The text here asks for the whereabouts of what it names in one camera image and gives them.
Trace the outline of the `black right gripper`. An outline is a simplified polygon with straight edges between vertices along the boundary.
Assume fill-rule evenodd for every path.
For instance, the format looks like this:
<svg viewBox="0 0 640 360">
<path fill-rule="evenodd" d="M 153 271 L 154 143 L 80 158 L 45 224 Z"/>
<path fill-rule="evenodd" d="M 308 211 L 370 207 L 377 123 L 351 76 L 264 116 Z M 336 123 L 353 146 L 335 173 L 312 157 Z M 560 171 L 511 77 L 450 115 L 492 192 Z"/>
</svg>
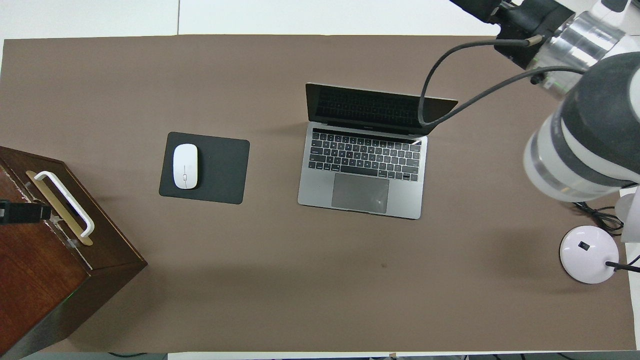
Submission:
<svg viewBox="0 0 640 360">
<path fill-rule="evenodd" d="M 526 69 L 559 28 L 573 19 L 575 12 L 555 0 L 451 0 L 458 8 L 483 23 L 497 23 L 498 40 L 524 40 L 541 35 L 530 47 L 495 45 L 494 49 L 521 69 Z"/>
</svg>

